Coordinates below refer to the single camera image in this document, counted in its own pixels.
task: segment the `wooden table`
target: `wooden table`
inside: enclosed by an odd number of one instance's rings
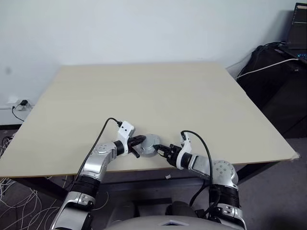
[[[245,167],[241,179],[298,157],[217,63],[63,66],[0,159],[0,176],[23,177],[17,180],[26,184],[29,177],[76,174],[111,116],[132,123],[135,135],[159,135],[165,145],[179,145],[180,131],[193,130],[215,160],[265,162]],[[109,124],[100,141],[116,140],[116,134],[117,126]],[[191,143],[192,152],[206,155],[197,138]],[[169,167],[159,156],[129,154],[108,171]],[[30,180],[32,187],[49,183]]]

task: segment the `laptop screen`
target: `laptop screen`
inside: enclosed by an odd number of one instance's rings
[[[289,47],[307,49],[307,4],[295,5],[287,44]]]

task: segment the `white wall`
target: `white wall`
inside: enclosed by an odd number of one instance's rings
[[[0,108],[18,98],[35,104],[60,65],[208,60],[230,66],[258,45],[284,39],[295,2],[0,0]],[[0,109],[0,125],[17,123]]]

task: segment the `table leg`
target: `table leg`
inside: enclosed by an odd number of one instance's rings
[[[35,189],[41,193],[63,201],[68,191],[45,177],[11,178],[12,180]]]
[[[256,164],[248,164],[240,169],[237,174],[239,177],[239,184],[243,183],[244,181],[249,180],[250,178],[258,175],[259,173],[267,170],[268,168],[272,167],[273,165],[277,164],[278,161],[275,162],[265,162],[265,163],[256,163]]]

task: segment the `laptop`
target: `laptop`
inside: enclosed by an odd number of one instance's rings
[[[296,3],[291,28],[283,52],[307,64],[307,4]]]

